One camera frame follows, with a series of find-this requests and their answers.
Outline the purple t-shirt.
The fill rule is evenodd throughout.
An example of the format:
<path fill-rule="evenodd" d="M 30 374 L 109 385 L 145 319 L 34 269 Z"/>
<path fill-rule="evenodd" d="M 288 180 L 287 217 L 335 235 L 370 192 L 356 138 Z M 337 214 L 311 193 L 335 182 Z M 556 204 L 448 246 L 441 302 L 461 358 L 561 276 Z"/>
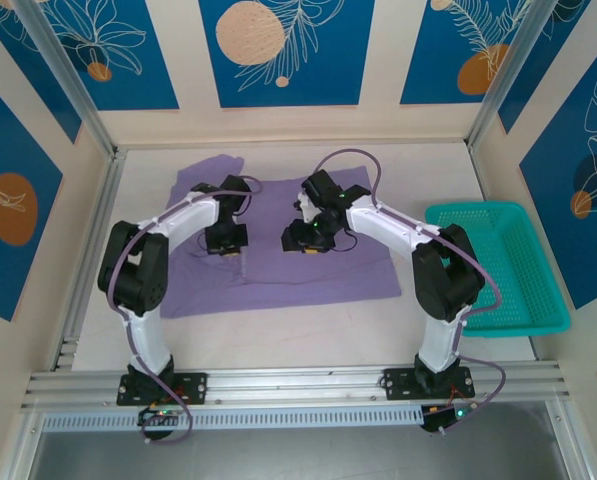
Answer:
<path fill-rule="evenodd" d="M 235 256 L 209 255 L 197 233 L 169 256 L 166 319 L 398 297 L 389 250 L 366 236 L 336 237 L 326 254 L 284 252 L 283 230 L 296 218 L 301 179 L 268 180 L 241 216 L 249 244 Z"/>

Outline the teal plastic basket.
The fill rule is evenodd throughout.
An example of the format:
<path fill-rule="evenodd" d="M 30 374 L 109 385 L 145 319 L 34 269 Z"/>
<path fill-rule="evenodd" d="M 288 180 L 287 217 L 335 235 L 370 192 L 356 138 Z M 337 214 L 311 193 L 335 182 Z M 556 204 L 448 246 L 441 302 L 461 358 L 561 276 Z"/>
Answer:
<path fill-rule="evenodd" d="M 499 287 L 501 305 L 467 321 L 470 337 L 558 334 L 570 315 L 524 208 L 513 202 L 458 202 L 427 208 L 430 224 L 461 226 L 477 260 Z"/>

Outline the aluminium mounting rail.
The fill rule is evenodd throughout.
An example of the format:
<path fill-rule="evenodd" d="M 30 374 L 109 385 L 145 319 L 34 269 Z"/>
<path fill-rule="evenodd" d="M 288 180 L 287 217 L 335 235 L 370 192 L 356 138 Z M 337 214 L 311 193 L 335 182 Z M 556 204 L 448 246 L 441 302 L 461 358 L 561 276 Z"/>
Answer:
<path fill-rule="evenodd" d="M 503 362 L 506 382 L 493 391 L 500 374 L 492 367 L 470 364 L 478 401 L 523 402 L 567 399 L 569 388 L 555 361 Z M 387 392 L 379 384 L 385 368 L 315 367 L 279 369 L 213 369 L 203 392 L 207 408 L 320 407 L 383 405 Z M 22 400 L 24 410 L 76 411 L 115 405 L 120 371 L 37 372 Z"/>

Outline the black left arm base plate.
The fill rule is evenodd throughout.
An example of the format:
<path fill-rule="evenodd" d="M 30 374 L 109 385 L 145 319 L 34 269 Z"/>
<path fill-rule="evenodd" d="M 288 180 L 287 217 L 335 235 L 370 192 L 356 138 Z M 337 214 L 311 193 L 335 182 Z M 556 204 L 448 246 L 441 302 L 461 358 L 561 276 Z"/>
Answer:
<path fill-rule="evenodd" d="M 186 405 L 203 405 L 207 391 L 206 373 L 174 373 L 170 389 Z M 176 400 L 153 378 L 142 372 L 127 373 L 120 379 L 118 406 L 175 405 Z"/>

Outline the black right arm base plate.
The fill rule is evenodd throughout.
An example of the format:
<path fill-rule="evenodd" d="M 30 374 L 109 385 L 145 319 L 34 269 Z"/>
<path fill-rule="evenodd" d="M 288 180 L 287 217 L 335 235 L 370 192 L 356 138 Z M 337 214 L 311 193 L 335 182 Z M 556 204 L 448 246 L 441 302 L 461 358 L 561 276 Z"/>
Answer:
<path fill-rule="evenodd" d="M 389 368 L 383 371 L 382 381 L 388 400 L 472 399 L 476 395 L 471 371 L 464 366 L 438 374 L 414 367 Z"/>

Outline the blue floral wall panel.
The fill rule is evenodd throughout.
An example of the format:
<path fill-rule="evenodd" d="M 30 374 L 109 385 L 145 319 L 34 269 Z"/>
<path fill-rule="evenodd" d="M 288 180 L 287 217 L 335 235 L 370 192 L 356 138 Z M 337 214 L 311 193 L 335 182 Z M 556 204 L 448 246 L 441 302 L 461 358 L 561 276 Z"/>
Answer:
<path fill-rule="evenodd" d="M 520 164 L 575 307 L 597 298 L 597 58 Z"/>
<path fill-rule="evenodd" d="M 179 108 L 146 0 L 42 0 L 39 7 L 98 110 Z"/>
<path fill-rule="evenodd" d="M 428 0 L 400 103 L 482 101 L 533 0 Z"/>
<path fill-rule="evenodd" d="M 375 0 L 198 0 L 224 109 L 355 106 Z"/>
<path fill-rule="evenodd" d="M 0 318 L 11 321 L 62 172 L 0 97 Z"/>
<path fill-rule="evenodd" d="M 82 120 L 15 12 L 11 0 L 0 0 L 0 41 L 67 138 L 75 144 Z"/>
<path fill-rule="evenodd" d="M 597 137 L 597 0 L 557 0 L 499 107 L 501 137 L 532 142 L 559 113 L 566 138 Z"/>

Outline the aluminium frame post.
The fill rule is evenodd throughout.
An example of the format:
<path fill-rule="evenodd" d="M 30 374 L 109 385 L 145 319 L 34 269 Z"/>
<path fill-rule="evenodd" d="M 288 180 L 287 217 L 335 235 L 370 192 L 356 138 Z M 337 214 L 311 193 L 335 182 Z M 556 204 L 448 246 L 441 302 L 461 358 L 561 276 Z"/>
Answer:
<path fill-rule="evenodd" d="M 482 142 L 558 0 L 532 0 L 465 139 L 470 154 Z"/>
<path fill-rule="evenodd" d="M 545 402 L 568 480 L 597 480 L 571 401 Z"/>
<path fill-rule="evenodd" d="M 92 135 L 94 142 L 107 160 L 113 161 L 117 146 L 40 6 L 35 0 L 11 0 L 11 3 L 52 75 Z"/>
<path fill-rule="evenodd" d="M 29 480 L 46 414 L 22 412 L 14 416 L 0 459 L 0 480 Z"/>

